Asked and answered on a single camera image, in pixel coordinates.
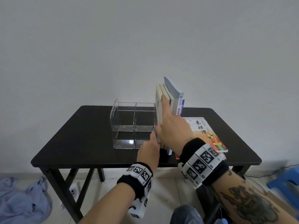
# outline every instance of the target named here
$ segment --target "white wall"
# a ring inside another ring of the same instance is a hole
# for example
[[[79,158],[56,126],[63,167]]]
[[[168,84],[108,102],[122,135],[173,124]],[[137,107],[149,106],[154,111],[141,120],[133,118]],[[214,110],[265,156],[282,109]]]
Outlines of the white wall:
[[[81,105],[153,102],[170,75],[262,158],[299,162],[299,0],[0,0],[0,172]]]

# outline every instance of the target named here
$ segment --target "black table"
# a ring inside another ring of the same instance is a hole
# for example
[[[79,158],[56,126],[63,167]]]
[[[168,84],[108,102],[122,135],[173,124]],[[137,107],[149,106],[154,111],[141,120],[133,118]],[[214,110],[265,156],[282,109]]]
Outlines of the black table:
[[[101,182],[105,180],[103,168],[126,168],[136,162],[137,149],[114,149],[110,127],[112,106],[81,106],[50,141],[32,159],[40,168],[65,205],[73,220],[78,223],[80,211],[94,169]],[[182,117],[204,117],[215,134],[228,148],[226,163],[234,166],[240,176],[251,165],[259,165],[259,156],[210,108],[183,109]],[[177,167],[179,160],[160,150],[159,167]],[[59,169],[70,168],[66,180]],[[75,202],[69,187],[80,168],[90,168],[81,193]]]

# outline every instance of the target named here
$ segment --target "tiled floor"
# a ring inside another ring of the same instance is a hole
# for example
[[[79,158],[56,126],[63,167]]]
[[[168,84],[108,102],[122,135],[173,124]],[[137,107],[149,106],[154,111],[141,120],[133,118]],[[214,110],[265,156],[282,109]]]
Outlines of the tiled floor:
[[[99,179],[92,179],[81,207],[82,214],[85,215],[97,201],[112,189],[116,185],[116,181],[117,179],[106,179],[105,182],[100,182]],[[172,212],[181,204],[194,206],[202,217],[204,216],[195,190],[191,189],[183,178],[154,178],[153,181],[144,218],[137,219],[127,214],[122,224],[169,223]],[[33,182],[33,180],[21,180],[17,187],[25,189]],[[80,187],[84,184],[84,180],[74,180],[74,182],[79,182]],[[48,193],[53,200],[53,209],[43,224],[75,224],[68,212],[65,209],[61,210],[58,196],[50,185]]]

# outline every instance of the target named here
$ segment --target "blue stool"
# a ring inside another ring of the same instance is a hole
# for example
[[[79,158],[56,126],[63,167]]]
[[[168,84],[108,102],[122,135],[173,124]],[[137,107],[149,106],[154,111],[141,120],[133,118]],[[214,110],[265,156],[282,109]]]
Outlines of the blue stool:
[[[275,180],[267,183],[268,188],[277,188],[280,192],[299,210],[299,197],[294,194],[284,183],[288,181],[295,185],[299,185],[299,167],[287,170]]]

